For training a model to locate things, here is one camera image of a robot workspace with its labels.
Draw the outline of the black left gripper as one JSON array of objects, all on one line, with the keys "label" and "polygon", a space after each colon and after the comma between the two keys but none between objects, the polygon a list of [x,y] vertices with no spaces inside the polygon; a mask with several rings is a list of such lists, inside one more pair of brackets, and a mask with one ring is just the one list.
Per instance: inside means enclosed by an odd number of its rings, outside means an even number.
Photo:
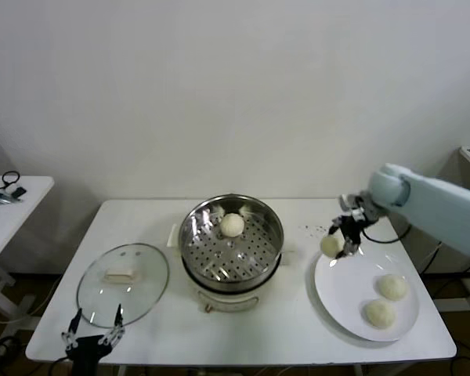
[{"label": "black left gripper", "polygon": [[76,338],[80,320],[81,308],[78,309],[67,331],[63,332],[61,337],[67,358],[72,362],[71,374],[94,376],[97,374],[99,361],[112,352],[125,333],[121,304],[118,305],[113,328],[104,335]]}]

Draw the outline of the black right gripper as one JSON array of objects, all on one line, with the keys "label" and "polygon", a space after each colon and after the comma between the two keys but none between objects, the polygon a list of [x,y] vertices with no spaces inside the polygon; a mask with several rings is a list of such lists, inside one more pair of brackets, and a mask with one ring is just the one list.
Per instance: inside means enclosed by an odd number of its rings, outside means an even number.
[{"label": "black right gripper", "polygon": [[344,237],[343,248],[335,258],[341,259],[355,255],[361,244],[361,233],[369,226],[371,226],[371,221],[366,219],[356,220],[346,215],[334,218],[327,234],[332,236],[341,230]]}]

